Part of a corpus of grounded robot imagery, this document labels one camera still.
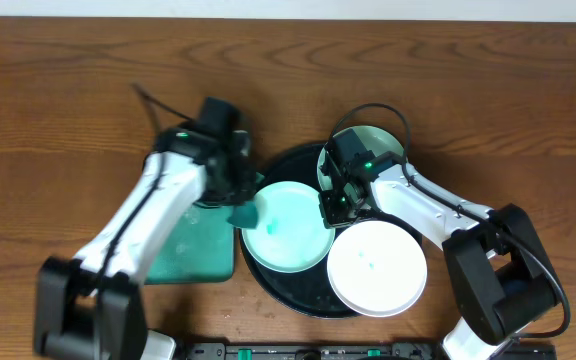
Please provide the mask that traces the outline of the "mint plate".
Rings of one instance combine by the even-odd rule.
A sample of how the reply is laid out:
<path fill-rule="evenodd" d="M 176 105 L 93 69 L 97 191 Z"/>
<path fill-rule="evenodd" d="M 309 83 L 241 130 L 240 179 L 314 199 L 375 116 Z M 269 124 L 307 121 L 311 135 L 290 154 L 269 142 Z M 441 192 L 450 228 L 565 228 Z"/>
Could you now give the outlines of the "mint plate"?
<path fill-rule="evenodd" d="M 403 145 L 382 128 L 359 125 L 335 132 L 317 160 L 322 201 L 358 204 L 369 197 L 379 173 L 402 155 Z"/>
<path fill-rule="evenodd" d="M 263 187 L 254 197 L 259 220 L 242 231 L 244 246 L 263 267 L 280 273 L 312 268 L 328 254 L 335 231 L 324 226 L 319 193 L 294 181 Z"/>

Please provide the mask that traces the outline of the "green yellow sponge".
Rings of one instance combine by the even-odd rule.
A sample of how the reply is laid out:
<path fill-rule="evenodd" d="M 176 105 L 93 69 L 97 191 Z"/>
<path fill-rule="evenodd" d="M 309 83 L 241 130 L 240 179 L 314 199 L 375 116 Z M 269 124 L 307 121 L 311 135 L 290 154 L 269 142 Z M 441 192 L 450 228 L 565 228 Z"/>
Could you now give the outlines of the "green yellow sponge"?
<path fill-rule="evenodd" d="M 263 180 L 264 176 L 257 172 L 251 197 L 245 202 L 232 207 L 231 215 L 227 218 L 227 222 L 230 225 L 239 229 L 255 229 L 258 226 L 260 215 L 254 197 L 259 191 L 259 185 Z"/>

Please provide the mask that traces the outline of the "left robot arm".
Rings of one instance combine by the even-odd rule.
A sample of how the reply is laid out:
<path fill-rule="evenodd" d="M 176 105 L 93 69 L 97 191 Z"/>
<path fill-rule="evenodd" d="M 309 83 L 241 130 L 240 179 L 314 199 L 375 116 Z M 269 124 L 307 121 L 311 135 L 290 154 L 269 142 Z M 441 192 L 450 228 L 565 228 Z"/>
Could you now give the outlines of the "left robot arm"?
<path fill-rule="evenodd" d="M 72 259 L 37 274 L 33 351 L 50 359 L 172 359 L 178 343 L 147 326 L 141 289 L 154 260 L 195 204 L 250 201 L 256 172 L 242 112 L 208 97 L 196 118 L 159 130 L 142 175 Z"/>

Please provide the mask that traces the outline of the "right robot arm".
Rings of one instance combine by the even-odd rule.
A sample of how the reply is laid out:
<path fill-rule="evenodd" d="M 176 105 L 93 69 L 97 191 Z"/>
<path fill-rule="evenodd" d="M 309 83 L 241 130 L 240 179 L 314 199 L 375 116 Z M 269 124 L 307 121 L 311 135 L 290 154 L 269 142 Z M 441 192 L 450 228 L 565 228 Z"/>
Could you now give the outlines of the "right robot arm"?
<path fill-rule="evenodd" d="M 460 318 L 441 341 L 449 359 L 495 359 L 528 326 L 567 307 L 562 284 L 527 213 L 469 202 L 420 175 L 407 151 L 378 152 L 352 129 L 332 135 L 320 167 L 321 212 L 339 230 L 327 260 L 336 295 L 354 311 L 389 317 L 421 296 L 421 241 L 438 247 Z"/>

